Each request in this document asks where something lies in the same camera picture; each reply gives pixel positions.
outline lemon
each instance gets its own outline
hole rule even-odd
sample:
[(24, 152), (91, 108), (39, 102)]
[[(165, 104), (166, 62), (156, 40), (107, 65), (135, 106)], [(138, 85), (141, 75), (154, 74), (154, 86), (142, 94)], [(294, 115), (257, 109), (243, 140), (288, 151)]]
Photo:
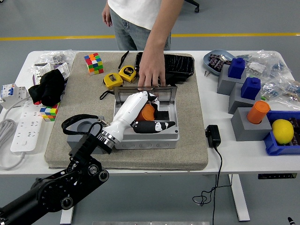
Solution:
[(279, 144), (289, 143), (294, 136), (294, 128), (292, 124), (283, 119), (278, 119), (272, 124), (275, 140)]

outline gray floor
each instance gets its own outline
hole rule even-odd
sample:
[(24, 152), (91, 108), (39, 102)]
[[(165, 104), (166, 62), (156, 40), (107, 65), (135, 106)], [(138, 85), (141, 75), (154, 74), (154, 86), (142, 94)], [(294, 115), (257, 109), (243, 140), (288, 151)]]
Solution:
[[(173, 28), (183, 33), (295, 33), (300, 32), (299, 0), (199, 1), (200, 13), (187, 3)], [(105, 1), (4, 0), (0, 4), (0, 38), (107, 35), (103, 25)], [(172, 50), (273, 50), (281, 53), (300, 81), (299, 36), (172, 38)], [(13, 83), (32, 51), (116, 50), (114, 39), (0, 41), (0, 86)], [(251, 221), (249, 225), (284, 225), (290, 216), (300, 223), (300, 179), (258, 180), (257, 174), (240, 176)], [(33, 177), (1, 177), (0, 206), (25, 193)], [(212, 203), (203, 207), (192, 196), (209, 190), (214, 176), (111, 176), (80, 202), (73, 224), (93, 221), (210, 221)], [(220, 184), (229, 184), (227, 175)], [(58, 224), (60, 213), (47, 214), (35, 224)], [(217, 190), (215, 224), (239, 224), (230, 188)]]

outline gray pedestal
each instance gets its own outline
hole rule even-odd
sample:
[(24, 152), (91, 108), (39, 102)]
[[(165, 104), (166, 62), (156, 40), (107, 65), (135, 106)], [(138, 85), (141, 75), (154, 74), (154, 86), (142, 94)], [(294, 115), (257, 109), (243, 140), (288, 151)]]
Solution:
[(224, 64), (221, 70), (219, 79), (217, 81), (217, 93), (223, 95), (230, 95), (235, 83), (244, 83), (246, 80), (246, 70), (244, 70), (241, 79), (228, 77), (229, 65)]
[(236, 83), (233, 87), (233, 90), (229, 96), (229, 106), (228, 113), (234, 114), (238, 107), (252, 107), (256, 101), (259, 101), (261, 98), (260, 93), (255, 97), (255, 100), (241, 97), (241, 88), (243, 84)]
[(264, 137), (272, 130), (268, 118), (265, 116), (260, 124), (253, 124), (247, 120), (247, 114), (251, 107), (237, 108), (231, 124), (233, 127), (235, 139), (242, 141), (262, 141)]
[[(96, 122), (97, 119), (84, 119), (84, 120), (80, 120), (74, 124), (72, 124), (68, 129), (72, 130), (72, 131), (81, 131), (81, 132), (88, 132), (90, 126)], [(90, 133), (92, 135), (96, 135), (99, 131), (99, 125), (95, 125), (92, 130), (90, 131)], [(70, 147), (73, 149), (77, 143), (79, 142), (79, 140), (83, 137), (83, 135), (68, 135), (67, 136), (67, 143), (70, 145)], [(107, 152), (104, 151), (102, 148), (100, 147), (96, 147), (95, 150), (93, 151), (93, 154), (106, 154)]]

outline table leg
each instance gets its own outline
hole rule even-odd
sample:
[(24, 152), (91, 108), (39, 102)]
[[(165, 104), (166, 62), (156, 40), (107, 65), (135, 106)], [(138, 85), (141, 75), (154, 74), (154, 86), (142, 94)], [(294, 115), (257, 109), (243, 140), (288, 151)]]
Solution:
[(246, 200), (242, 185), (240, 183), (240, 177), (238, 174), (229, 174), (229, 180), (232, 178), (232, 193), (235, 202), (236, 211), (238, 213), (239, 221), (250, 221)]
[(60, 224), (71, 224), (74, 206), (69, 210), (63, 210), (61, 213)]

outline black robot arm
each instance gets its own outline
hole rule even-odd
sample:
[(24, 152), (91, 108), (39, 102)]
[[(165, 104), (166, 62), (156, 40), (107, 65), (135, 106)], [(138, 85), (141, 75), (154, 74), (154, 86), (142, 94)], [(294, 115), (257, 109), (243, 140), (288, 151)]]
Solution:
[(104, 184), (109, 173), (91, 154), (99, 140), (84, 135), (69, 153), (67, 169), (37, 178), (30, 191), (0, 208), (0, 225), (31, 225), (48, 212), (68, 210)]

